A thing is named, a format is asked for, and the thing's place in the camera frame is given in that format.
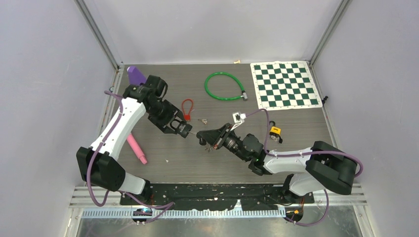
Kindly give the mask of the black Kaijing padlock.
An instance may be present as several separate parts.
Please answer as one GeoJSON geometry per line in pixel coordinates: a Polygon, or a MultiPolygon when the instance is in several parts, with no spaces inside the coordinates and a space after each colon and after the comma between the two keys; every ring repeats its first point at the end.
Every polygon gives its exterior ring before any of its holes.
{"type": "Polygon", "coordinates": [[[182,138],[186,138],[193,128],[193,126],[188,124],[186,121],[177,119],[174,119],[170,123],[170,126],[174,130],[175,134],[180,135],[182,138]]]}

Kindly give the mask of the yellow Opel padlock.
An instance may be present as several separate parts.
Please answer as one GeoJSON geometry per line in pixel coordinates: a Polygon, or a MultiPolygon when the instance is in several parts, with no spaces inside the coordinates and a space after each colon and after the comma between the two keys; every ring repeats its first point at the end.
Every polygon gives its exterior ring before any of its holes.
{"type": "Polygon", "coordinates": [[[283,139],[281,137],[281,129],[276,126],[276,123],[273,120],[269,121],[269,125],[270,125],[269,135],[271,139],[278,142],[279,144],[282,144],[283,139]]]}

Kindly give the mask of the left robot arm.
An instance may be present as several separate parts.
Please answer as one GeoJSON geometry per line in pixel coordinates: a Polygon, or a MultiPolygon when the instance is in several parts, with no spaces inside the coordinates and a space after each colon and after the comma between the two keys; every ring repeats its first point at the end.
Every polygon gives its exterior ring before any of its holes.
{"type": "Polygon", "coordinates": [[[164,99],[167,83],[150,75],[142,85],[129,85],[119,99],[119,111],[112,117],[102,134],[89,146],[76,153],[82,179],[95,186],[132,193],[139,204],[147,204],[152,192],[149,181],[125,171],[118,163],[121,149],[133,127],[143,117],[164,134],[185,138],[192,130],[182,111],[164,99]]]}

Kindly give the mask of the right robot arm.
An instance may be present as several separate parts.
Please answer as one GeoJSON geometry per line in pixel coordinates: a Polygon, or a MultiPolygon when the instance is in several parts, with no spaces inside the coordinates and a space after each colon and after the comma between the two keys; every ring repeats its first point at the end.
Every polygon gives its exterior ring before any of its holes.
{"type": "Polygon", "coordinates": [[[248,162],[249,169],[259,176],[288,173],[282,196],[291,203],[318,190],[349,195],[354,179],[363,171],[357,158],[323,141],[298,151],[267,150],[253,134],[239,137],[229,123],[219,129],[198,131],[196,137],[202,146],[227,149],[248,162]]]}

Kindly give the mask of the pink marker pen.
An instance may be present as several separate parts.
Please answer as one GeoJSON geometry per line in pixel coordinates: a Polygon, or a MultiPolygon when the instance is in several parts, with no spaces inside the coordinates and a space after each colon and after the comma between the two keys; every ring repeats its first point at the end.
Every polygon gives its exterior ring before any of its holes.
{"type": "Polygon", "coordinates": [[[126,140],[129,146],[131,147],[132,151],[136,155],[136,157],[140,160],[140,162],[142,164],[147,164],[148,160],[146,159],[143,150],[141,149],[140,145],[138,144],[134,136],[130,133],[126,140]]]}

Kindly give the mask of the purple plastic cone block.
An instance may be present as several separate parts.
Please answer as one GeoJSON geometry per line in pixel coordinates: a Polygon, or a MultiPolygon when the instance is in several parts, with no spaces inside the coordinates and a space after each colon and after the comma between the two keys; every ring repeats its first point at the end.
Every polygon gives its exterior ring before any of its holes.
{"type": "Polygon", "coordinates": [[[131,85],[143,85],[147,78],[135,67],[129,66],[127,68],[128,81],[131,85]]]}

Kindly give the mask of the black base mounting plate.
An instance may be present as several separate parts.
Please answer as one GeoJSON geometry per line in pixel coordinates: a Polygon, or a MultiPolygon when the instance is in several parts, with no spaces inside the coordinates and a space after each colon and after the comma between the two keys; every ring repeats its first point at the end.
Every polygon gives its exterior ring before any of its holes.
{"type": "Polygon", "coordinates": [[[124,195],[121,205],[163,206],[174,203],[172,210],[232,210],[241,204],[244,211],[273,210],[278,205],[312,204],[312,193],[288,201],[281,184],[203,184],[203,183],[155,183],[146,187],[145,193],[124,195]]]}

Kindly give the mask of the green white chessboard mat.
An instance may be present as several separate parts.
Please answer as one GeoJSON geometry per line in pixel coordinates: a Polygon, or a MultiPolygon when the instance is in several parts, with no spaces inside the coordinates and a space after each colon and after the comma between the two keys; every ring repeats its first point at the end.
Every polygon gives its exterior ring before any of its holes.
{"type": "Polygon", "coordinates": [[[323,106],[306,61],[250,64],[259,109],[312,109],[323,106]]]}

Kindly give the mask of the aluminium frame rail front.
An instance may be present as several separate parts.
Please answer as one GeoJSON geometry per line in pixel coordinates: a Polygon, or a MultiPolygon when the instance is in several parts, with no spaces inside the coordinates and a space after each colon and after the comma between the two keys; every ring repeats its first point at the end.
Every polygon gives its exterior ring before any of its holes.
{"type": "MultiPolygon", "coordinates": [[[[261,201],[257,201],[255,206],[246,206],[245,200],[234,199],[228,201],[225,198],[209,200],[210,204],[217,204],[216,210],[210,210],[205,207],[198,210],[195,207],[189,207],[183,210],[178,208],[179,201],[169,209],[153,209],[135,202],[130,205],[122,205],[123,195],[117,192],[110,192],[106,203],[102,207],[96,206],[90,197],[86,187],[77,187],[70,202],[70,208],[81,211],[83,218],[154,218],[159,219],[220,219],[220,218],[274,218],[296,216],[295,210],[299,204],[283,206],[281,204],[272,204],[269,207],[263,207],[261,201]]],[[[367,205],[364,192],[359,184],[352,190],[348,196],[339,195],[331,191],[315,191],[309,194],[304,201],[304,209],[315,207],[332,208],[333,206],[363,206],[367,205]]]]}

